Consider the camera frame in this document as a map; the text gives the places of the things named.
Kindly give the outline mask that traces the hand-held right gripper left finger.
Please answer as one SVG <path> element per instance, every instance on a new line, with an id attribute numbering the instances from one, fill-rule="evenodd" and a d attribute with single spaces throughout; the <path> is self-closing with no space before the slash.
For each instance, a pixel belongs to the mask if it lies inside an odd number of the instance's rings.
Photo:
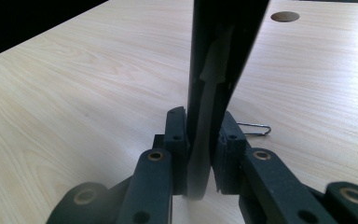
<path id="1" fill-rule="evenodd" d="M 173 194 L 186 195 L 188 141 L 186 110 L 182 106 L 167 112 L 165 133 L 155 135 L 153 148 L 163 148 L 172 154 Z"/>

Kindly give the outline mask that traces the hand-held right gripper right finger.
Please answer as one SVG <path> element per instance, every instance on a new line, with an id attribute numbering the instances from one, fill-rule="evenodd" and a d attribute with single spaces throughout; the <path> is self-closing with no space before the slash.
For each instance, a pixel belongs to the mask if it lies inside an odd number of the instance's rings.
<path id="1" fill-rule="evenodd" d="M 226 112 L 213 156 L 214 179 L 222 194 L 241 192 L 241 160 L 246 148 L 247 140 L 239 124 Z"/>

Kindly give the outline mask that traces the black plastic piece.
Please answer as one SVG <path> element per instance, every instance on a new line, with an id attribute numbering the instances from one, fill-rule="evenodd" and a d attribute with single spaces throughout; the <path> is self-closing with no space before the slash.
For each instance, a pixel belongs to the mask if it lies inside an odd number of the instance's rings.
<path id="1" fill-rule="evenodd" d="M 230 98 L 270 0 L 194 0 L 186 135 L 186 197 L 203 198 Z"/>

